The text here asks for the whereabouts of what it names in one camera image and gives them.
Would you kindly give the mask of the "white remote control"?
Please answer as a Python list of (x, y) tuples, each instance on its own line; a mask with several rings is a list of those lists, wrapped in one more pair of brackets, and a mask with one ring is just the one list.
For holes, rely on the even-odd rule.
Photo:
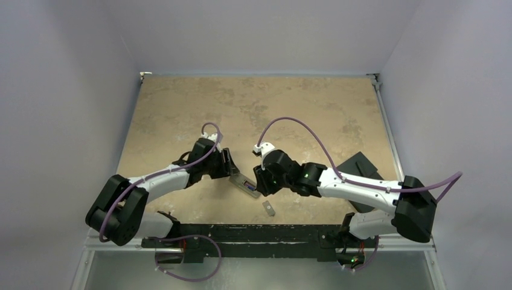
[[(232, 176), (229, 178), (229, 181), (234, 184), (237, 188), (239, 188), (241, 191), (245, 192), (246, 194), (248, 194), (249, 196), (257, 199), (261, 196), (261, 193), (257, 191), (256, 187), (256, 182), (254, 182), (253, 180), (249, 179), (247, 176), (245, 176), (244, 174), (242, 173), (239, 173), (238, 175), (235, 175), (235, 176)], [(255, 190), (249, 190), (247, 187), (244, 186), (244, 182), (250, 182), (251, 184), (255, 185)]]

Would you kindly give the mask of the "grey battery cover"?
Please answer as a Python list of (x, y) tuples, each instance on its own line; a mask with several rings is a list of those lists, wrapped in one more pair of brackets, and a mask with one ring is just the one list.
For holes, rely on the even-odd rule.
[(276, 215), (276, 212), (274, 210), (274, 208), (272, 207), (272, 205), (270, 204), (269, 201), (264, 201), (262, 203), (264, 209), (266, 210), (266, 213), (269, 215), (269, 216), (275, 216)]

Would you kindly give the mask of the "purple battery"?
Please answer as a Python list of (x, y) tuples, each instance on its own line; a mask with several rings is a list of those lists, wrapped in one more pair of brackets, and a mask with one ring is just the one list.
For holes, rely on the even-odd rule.
[(255, 190), (255, 185), (251, 184), (248, 181), (244, 182), (244, 186), (247, 187), (249, 190)]

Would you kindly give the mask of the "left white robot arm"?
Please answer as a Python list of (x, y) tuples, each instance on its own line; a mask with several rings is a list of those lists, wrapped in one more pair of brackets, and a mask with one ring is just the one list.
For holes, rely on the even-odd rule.
[(184, 190), (208, 175), (227, 178), (239, 173), (229, 149), (213, 140), (199, 138), (191, 151), (160, 171), (134, 178), (111, 176), (85, 217), (98, 231), (101, 242), (123, 246), (135, 237), (157, 238), (165, 247), (175, 246), (180, 231), (178, 220), (169, 213), (149, 213), (146, 205), (167, 193)]

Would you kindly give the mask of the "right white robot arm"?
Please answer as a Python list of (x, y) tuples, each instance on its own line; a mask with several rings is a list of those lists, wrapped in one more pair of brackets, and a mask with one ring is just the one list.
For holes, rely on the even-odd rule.
[(430, 241), (437, 202), (428, 190), (417, 187), (416, 178), (400, 182), (344, 175), (323, 164), (298, 164), (273, 147), (256, 147), (253, 154), (261, 159), (254, 174), (256, 189), (264, 196), (289, 189), (300, 196), (340, 198), (372, 207), (368, 213), (346, 215), (339, 229), (345, 245), (392, 233), (414, 242)]

